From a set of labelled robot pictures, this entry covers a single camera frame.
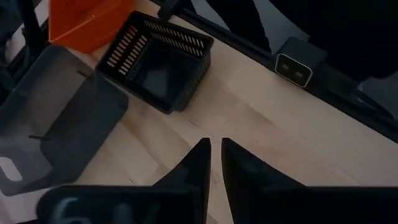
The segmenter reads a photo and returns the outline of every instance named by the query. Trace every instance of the wooden table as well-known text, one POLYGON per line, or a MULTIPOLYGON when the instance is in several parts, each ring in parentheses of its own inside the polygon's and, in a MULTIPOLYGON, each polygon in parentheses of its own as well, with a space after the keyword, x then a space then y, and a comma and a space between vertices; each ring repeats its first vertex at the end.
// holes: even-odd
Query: wooden table
MULTIPOLYGON (((138 11, 155 16, 159 10, 149 0, 136 1, 138 11)), ((204 33, 178 17, 170 21, 204 33)), ((106 48, 74 54, 94 67, 106 48)), ((77 184, 151 185, 209 137, 208 223, 232 223, 221 172, 221 138, 229 137, 306 185, 398 185, 396 143, 219 40, 211 57, 183 113, 165 115, 129 95, 127 113, 77 184)), ((34 218, 43 192, 3 197, 11 218, 34 218)))

